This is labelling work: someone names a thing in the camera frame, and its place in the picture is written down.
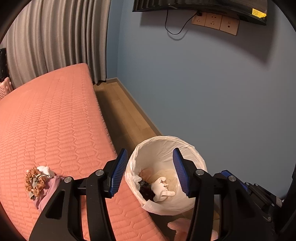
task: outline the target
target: black cable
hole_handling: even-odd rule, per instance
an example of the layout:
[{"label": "black cable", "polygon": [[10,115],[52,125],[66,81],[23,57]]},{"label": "black cable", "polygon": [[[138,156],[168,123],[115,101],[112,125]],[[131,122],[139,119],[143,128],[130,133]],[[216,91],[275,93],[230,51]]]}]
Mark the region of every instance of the black cable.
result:
[{"label": "black cable", "polygon": [[167,17],[166,17],[166,19],[165,19],[165,29],[170,33],[170,34],[172,34],[172,35],[178,35],[178,34],[180,34],[181,32],[182,32],[182,30],[183,30],[183,28],[186,26],[186,24],[195,16],[197,14],[197,12],[190,18],[190,19],[188,19],[187,20],[187,22],[184,24],[184,26],[182,27],[182,29],[180,30],[180,32],[178,32],[177,34],[173,34],[173,33],[171,33],[169,30],[168,30],[168,28],[166,27],[166,23],[167,23],[167,21],[168,21],[168,10],[167,10]]}]

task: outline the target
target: white plastic trash bag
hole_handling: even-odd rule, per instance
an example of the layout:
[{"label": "white plastic trash bag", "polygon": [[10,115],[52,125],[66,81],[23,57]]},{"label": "white plastic trash bag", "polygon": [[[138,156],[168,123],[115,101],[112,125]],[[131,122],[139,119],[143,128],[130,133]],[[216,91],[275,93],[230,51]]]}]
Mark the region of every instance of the white plastic trash bag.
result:
[{"label": "white plastic trash bag", "polygon": [[[205,161],[196,151],[195,147],[187,142],[172,136],[156,136],[143,141],[136,146],[132,153],[125,172],[125,180],[140,202],[143,209],[158,215],[178,215],[194,207],[195,198],[188,198],[182,191],[174,163],[173,150],[179,148],[182,156],[194,162],[198,169],[207,171]],[[146,201],[141,193],[139,181],[140,172],[152,170],[153,178],[164,176],[167,178],[175,196],[170,196],[161,202]]]}]

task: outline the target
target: gray curtain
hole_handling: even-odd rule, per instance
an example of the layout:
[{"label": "gray curtain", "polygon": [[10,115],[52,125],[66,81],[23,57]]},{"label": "gray curtain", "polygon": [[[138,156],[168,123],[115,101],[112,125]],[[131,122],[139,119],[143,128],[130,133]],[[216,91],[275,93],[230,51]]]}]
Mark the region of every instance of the gray curtain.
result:
[{"label": "gray curtain", "polygon": [[0,44],[14,87],[78,63],[95,83],[105,80],[109,7],[110,0],[32,0]]}]

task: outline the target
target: pink mattress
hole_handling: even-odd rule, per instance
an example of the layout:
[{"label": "pink mattress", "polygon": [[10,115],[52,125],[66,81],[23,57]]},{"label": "pink mattress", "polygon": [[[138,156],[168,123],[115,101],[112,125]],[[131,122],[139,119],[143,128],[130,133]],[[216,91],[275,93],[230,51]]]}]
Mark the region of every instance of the pink mattress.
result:
[{"label": "pink mattress", "polygon": [[[39,216],[25,191],[26,170],[49,166],[64,177],[89,176],[116,158],[86,64],[40,76],[0,100],[0,202],[29,239]],[[116,240],[165,240],[124,179],[107,200]],[[89,240],[86,204],[83,235]]]}]

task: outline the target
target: power socket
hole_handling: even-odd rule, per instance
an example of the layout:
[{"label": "power socket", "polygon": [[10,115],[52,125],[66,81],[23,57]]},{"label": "power socket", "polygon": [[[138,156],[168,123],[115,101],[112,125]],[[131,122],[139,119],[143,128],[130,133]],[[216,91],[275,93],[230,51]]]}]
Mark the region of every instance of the power socket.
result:
[{"label": "power socket", "polygon": [[205,20],[206,20],[206,17],[207,17],[207,13],[202,12],[201,14],[202,14],[201,16],[195,15],[194,18],[192,19],[191,23],[195,24],[195,25],[204,26],[205,25]]},{"label": "power socket", "polygon": [[205,26],[209,28],[220,29],[221,21],[222,21],[221,14],[208,12],[205,20]]},{"label": "power socket", "polygon": [[221,31],[224,31],[236,36],[238,28],[239,28],[239,19],[231,18],[227,16],[222,17],[221,26],[220,26]]}]

